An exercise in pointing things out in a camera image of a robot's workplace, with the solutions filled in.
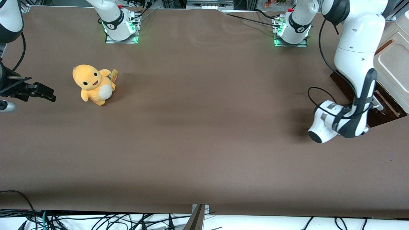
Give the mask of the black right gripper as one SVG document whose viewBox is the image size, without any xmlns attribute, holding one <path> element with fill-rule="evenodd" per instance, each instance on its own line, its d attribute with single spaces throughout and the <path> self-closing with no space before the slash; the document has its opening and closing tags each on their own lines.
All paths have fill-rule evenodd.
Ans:
<svg viewBox="0 0 409 230">
<path fill-rule="evenodd" d="M 27 83 L 31 77 L 22 77 L 18 73 L 4 66 L 1 62 L 0 94 L 1 97 L 11 97 L 27 102 L 29 97 L 39 97 L 51 102 L 55 102 L 57 97 L 54 90 L 42 83 L 35 82 L 32 85 L 32 92 L 27 88 Z"/>
</svg>

